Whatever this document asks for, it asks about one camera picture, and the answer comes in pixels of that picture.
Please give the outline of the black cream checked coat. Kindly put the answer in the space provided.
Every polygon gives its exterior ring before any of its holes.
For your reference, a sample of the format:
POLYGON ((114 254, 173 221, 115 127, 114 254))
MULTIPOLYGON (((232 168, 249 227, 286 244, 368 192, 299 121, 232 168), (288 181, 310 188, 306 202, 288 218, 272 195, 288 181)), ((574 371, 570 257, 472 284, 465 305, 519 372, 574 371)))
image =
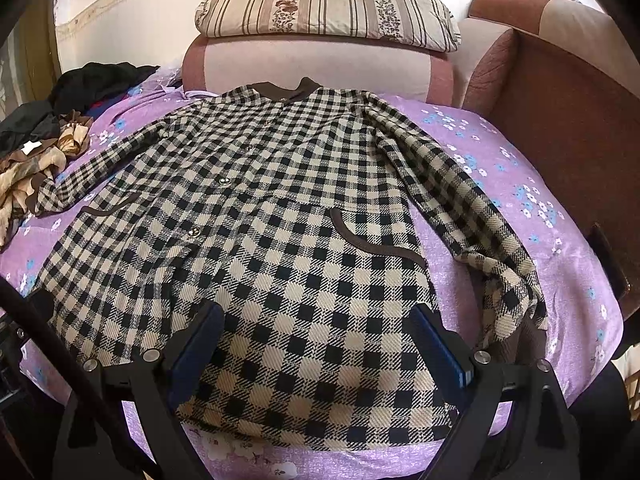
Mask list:
POLYGON ((181 416, 314 451, 441 438, 451 418, 409 334, 436 309, 413 215, 483 275, 478 344, 542 349, 535 263, 466 168, 372 93, 304 81, 202 99, 37 186, 79 205, 37 284, 75 356, 160 348, 206 302, 224 332, 181 416))

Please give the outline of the purple floral bed sheet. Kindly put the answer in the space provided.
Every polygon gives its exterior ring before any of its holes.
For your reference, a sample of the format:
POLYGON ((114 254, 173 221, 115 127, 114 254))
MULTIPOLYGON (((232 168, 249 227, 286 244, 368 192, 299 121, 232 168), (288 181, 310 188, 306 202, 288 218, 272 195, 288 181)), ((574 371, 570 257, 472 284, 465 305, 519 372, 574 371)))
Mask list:
MULTIPOLYGON (((89 130, 89 151, 70 163, 64 181, 112 145, 216 93, 169 89, 164 69, 129 92, 96 120, 89 130)), ((380 93, 447 153, 487 194, 523 241, 536 264, 547 301, 549 330, 546 358, 558 376, 569 404, 575 404, 612 358, 623 335, 623 321, 602 264, 589 247, 572 214, 552 195, 534 166, 484 117, 451 106, 380 93)), ((23 296, 34 289, 37 275, 55 243, 106 184, 98 184, 68 211, 36 219, 27 215, 9 248, 1 254, 1 274, 23 296)), ((467 342, 478 335, 477 307, 472 303, 472 270, 454 261, 445 245, 411 205, 416 235, 430 268, 442 320, 467 342)), ((68 385, 34 344, 26 344, 21 365, 29 386, 50 396, 54 407, 65 403, 68 385)), ((377 479, 392 478, 426 466, 439 441, 370 452, 311 452, 243 442, 186 426, 205 465, 221 479, 377 479)))

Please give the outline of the brown cream patterned garment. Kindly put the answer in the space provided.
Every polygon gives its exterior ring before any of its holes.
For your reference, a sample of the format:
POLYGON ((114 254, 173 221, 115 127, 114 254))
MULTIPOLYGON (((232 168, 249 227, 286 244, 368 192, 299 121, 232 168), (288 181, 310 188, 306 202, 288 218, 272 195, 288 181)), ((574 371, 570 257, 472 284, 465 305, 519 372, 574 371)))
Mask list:
POLYGON ((57 138, 38 141, 28 154, 20 148, 1 161, 1 249, 5 250, 29 213, 38 186, 53 180, 88 150, 93 118, 71 112, 57 138))

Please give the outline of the black garment pile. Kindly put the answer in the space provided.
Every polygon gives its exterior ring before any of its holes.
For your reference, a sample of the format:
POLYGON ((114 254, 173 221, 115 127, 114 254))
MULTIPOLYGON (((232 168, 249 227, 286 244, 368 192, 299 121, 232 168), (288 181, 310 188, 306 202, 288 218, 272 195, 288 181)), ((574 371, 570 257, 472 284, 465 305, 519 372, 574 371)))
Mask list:
POLYGON ((6 157, 28 141, 51 139, 60 133, 58 118, 88 112, 95 102, 119 96, 154 74, 160 66, 134 66, 128 62, 91 62, 64 73, 47 98, 17 107, 1 122, 1 157, 6 157))

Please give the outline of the pink brown padded headboard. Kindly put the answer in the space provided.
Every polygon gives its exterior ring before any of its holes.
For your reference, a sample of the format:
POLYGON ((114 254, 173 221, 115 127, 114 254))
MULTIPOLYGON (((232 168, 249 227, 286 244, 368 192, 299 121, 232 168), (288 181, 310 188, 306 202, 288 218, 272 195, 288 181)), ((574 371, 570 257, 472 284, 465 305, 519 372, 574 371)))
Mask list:
POLYGON ((509 26, 472 18, 459 26, 462 44, 452 53, 332 36, 198 37, 186 50, 182 81, 188 90, 224 93, 263 81, 293 89, 308 77, 325 87, 487 114, 518 53, 518 36, 509 26))

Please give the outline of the striped floral pillow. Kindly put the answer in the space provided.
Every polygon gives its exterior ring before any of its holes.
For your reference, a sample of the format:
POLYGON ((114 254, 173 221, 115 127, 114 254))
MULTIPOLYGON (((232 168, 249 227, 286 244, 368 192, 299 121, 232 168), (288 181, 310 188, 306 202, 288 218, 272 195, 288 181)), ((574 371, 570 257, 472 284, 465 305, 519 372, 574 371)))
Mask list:
POLYGON ((440 0, 203 0, 194 24, 208 38, 347 37, 440 53, 462 43, 456 19, 440 0))

